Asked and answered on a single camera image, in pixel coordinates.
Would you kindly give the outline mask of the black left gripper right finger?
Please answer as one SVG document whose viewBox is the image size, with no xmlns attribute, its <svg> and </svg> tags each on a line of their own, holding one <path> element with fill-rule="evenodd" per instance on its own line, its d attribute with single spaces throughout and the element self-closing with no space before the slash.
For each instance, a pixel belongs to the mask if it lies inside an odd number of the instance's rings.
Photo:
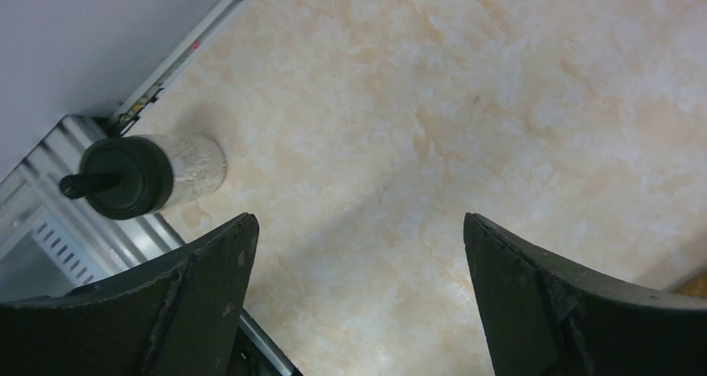
<svg viewBox="0 0 707 376">
<path fill-rule="evenodd" d="M 706 302 L 610 277 L 486 217 L 464 218 L 497 375 L 703 375 Z"/>
</svg>

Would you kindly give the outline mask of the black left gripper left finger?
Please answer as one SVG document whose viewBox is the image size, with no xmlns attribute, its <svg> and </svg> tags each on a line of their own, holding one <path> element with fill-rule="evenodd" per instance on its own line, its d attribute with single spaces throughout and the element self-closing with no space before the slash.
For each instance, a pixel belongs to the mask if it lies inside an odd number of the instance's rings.
<svg viewBox="0 0 707 376">
<path fill-rule="evenodd" d="M 242 213 L 61 297 L 1 307 L 4 375 L 223 375 L 258 244 Z"/>
</svg>

